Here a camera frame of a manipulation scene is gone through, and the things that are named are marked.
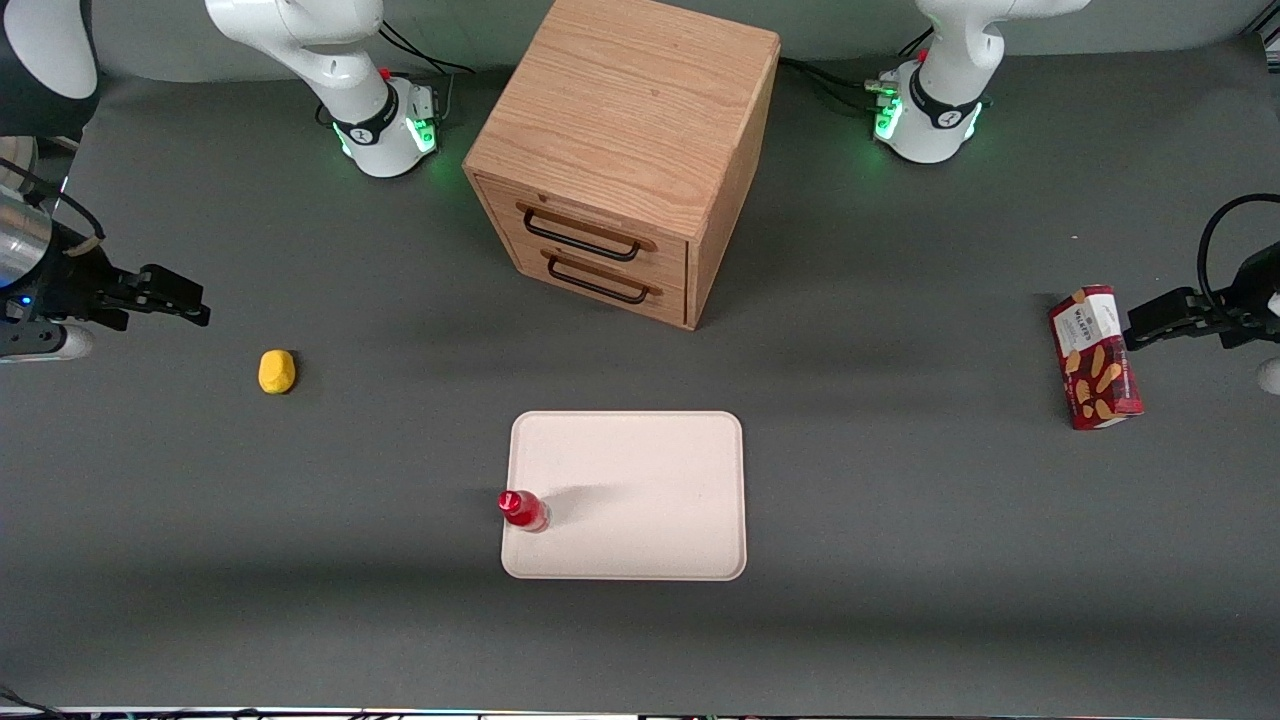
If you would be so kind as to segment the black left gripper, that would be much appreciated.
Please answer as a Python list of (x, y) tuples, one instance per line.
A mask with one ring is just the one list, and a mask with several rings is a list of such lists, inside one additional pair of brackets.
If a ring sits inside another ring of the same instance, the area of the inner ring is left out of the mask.
[(1253, 341), (1279, 343), (1279, 243), (1243, 261), (1233, 282), (1215, 292), (1226, 313), (1204, 310), (1201, 293), (1189, 287), (1170, 290), (1126, 311), (1126, 350), (1139, 351), (1165, 340), (1215, 336), (1224, 350)]

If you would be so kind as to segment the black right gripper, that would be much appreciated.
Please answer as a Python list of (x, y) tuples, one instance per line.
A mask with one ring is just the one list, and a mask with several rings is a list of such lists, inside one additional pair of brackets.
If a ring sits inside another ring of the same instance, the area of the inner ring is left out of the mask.
[(67, 254), (86, 240), (77, 232), (55, 232), (50, 250), (35, 269), (3, 287), (3, 316), (12, 320), (20, 316), (50, 322), (74, 319), (123, 332), (133, 311), (209, 325), (211, 309), (204, 304), (204, 286), (156, 264), (125, 275), (125, 304), (110, 300), (108, 292), (125, 273), (115, 268), (100, 247), (79, 256)]

